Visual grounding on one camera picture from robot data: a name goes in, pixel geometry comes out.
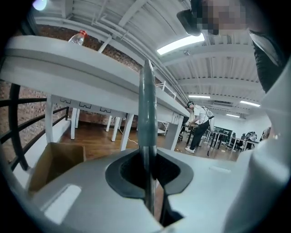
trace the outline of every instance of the fluorescent light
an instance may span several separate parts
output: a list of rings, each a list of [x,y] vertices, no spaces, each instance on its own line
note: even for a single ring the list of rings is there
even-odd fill
[[[204,98],[204,99],[210,99],[210,96],[189,96],[190,98]]]
[[[32,5],[35,9],[41,11],[46,7],[47,0],[35,0]]]
[[[232,115],[232,114],[227,114],[227,116],[238,117],[238,118],[240,118],[239,116],[235,116],[235,115]]]
[[[260,105],[259,104],[254,104],[254,103],[250,103],[250,102],[247,102],[247,101],[241,101],[242,104],[248,104],[248,105],[253,105],[253,106],[256,106],[256,107],[259,107]]]
[[[157,50],[157,52],[160,54],[160,55],[163,55],[167,52],[170,52],[174,49],[177,49],[177,48],[180,48],[180,47],[183,47],[183,46],[187,46],[187,45],[190,45],[190,44],[194,44],[194,43],[197,43],[197,42],[201,42],[201,41],[204,41],[205,38],[203,36],[203,34],[201,33],[199,36],[188,36],[188,37],[185,37],[183,39],[180,39],[178,41],[175,41],[173,43],[170,43],[160,49]]]

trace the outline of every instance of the clear bottle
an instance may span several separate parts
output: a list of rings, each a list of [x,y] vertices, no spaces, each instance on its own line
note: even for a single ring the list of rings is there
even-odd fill
[[[69,39],[70,43],[82,45],[85,37],[87,36],[87,32],[84,30],[80,30],[80,32]]]

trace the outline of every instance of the round light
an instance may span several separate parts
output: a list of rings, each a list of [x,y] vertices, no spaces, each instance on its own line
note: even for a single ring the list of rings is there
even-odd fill
[[[37,10],[43,10],[46,7],[47,0],[35,0],[33,2],[33,7]]]

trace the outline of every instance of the white shoe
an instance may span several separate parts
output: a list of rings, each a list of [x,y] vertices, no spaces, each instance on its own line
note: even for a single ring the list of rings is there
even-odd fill
[[[195,153],[195,149],[191,150],[190,147],[186,147],[185,150],[187,150],[188,152],[194,154]]]

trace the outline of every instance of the cable on floor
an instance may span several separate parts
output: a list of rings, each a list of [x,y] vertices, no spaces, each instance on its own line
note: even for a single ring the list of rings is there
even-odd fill
[[[135,144],[138,144],[137,142],[135,142],[135,141],[133,141],[133,140],[131,140],[131,139],[129,139],[129,138],[128,138],[128,140],[131,141],[131,142],[134,142]]]

